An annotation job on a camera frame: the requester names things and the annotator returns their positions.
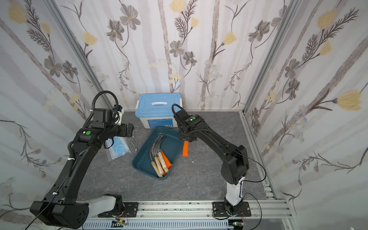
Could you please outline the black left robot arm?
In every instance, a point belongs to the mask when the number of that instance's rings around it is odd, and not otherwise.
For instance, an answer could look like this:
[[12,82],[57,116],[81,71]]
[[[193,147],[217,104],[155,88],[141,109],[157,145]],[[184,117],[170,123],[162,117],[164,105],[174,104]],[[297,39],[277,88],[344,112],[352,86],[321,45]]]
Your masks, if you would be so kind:
[[34,201],[30,212],[44,224],[78,229],[90,217],[119,216],[125,211],[120,195],[104,195],[79,203],[78,192],[98,151],[108,139],[131,137],[133,124],[122,123],[122,106],[111,91],[99,92],[92,111],[74,139],[68,143],[69,157],[60,175],[41,201]]

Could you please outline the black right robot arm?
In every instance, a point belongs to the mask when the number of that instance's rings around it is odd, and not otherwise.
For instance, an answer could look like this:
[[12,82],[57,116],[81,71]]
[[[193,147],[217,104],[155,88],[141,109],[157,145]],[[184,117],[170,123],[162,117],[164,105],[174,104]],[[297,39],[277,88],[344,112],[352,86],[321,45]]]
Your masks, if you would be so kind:
[[201,139],[221,159],[221,175],[227,182],[224,206],[229,216],[234,216],[240,209],[241,181],[249,170],[247,150],[244,146],[236,146],[216,133],[199,115],[188,114],[180,105],[172,105],[173,117],[179,129],[179,139],[193,142]]

